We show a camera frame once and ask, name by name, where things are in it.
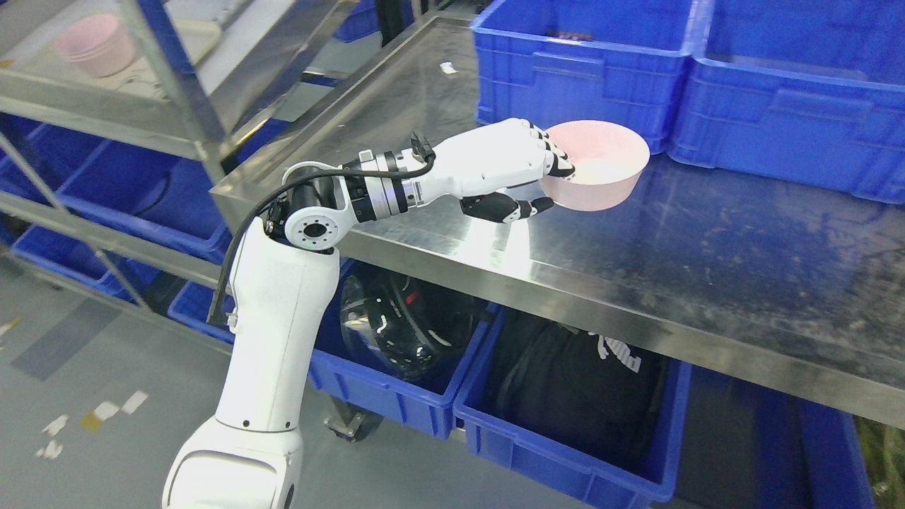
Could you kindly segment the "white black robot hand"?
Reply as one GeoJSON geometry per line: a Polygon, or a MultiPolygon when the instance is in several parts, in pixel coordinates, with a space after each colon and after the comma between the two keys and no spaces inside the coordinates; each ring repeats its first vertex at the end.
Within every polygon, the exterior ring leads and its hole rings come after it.
{"type": "Polygon", "coordinates": [[[432,168],[403,182],[407,206],[426,206],[440,197],[459,200],[462,213],[494,223],[513,223],[551,209],[549,197],[514,199],[505,188],[543,177],[571,180],[576,169],[545,130],[510,118],[451,136],[434,147],[432,168]]]}

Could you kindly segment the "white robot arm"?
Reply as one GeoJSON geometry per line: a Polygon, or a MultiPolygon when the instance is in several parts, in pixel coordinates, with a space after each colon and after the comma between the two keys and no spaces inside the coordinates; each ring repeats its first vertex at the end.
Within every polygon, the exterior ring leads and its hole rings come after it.
{"type": "Polygon", "coordinates": [[[405,178],[424,176],[430,148],[361,151],[346,165],[303,161],[247,216],[230,245],[209,312],[235,298],[232,358],[212,418],[169,470],[164,508],[290,508],[303,471],[298,428],[308,364],[337,289],[336,244],[358,222],[346,179],[362,177],[376,218],[408,204],[405,178]]]}

